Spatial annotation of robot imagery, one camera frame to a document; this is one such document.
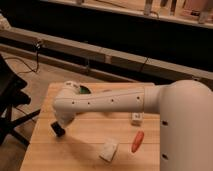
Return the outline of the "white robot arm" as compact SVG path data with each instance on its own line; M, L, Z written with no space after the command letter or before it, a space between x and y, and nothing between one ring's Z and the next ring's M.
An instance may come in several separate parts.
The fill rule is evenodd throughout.
M83 94L73 81L53 101L57 136L82 112L146 112L160 116L160 171L213 171L213 90L194 80Z

